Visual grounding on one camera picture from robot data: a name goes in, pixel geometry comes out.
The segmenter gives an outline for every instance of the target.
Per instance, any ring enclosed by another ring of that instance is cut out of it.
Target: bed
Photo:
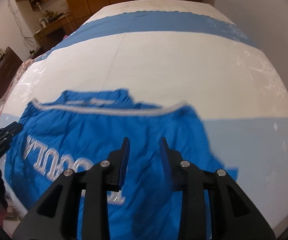
[[[238,168],[237,183],[276,235],[286,229],[288,92],[230,19],[210,5],[180,0],[107,6],[28,68],[0,127],[18,121],[33,98],[44,103],[64,90],[118,88],[135,101],[194,106],[214,155]]]

